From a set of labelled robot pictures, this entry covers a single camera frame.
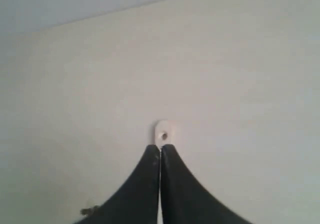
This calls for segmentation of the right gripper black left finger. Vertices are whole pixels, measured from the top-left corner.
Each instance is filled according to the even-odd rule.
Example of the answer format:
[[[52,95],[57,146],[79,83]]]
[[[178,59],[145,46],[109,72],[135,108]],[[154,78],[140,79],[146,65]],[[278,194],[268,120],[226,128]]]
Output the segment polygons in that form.
[[[159,210],[160,150],[147,145],[123,185],[78,224],[156,224]]]

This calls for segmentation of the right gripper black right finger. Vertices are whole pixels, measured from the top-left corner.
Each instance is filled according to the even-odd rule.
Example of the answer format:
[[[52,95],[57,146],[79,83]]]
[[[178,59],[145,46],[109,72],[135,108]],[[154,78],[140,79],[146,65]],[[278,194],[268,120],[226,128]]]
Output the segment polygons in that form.
[[[249,223],[201,185],[172,144],[161,148],[160,198],[164,224]]]

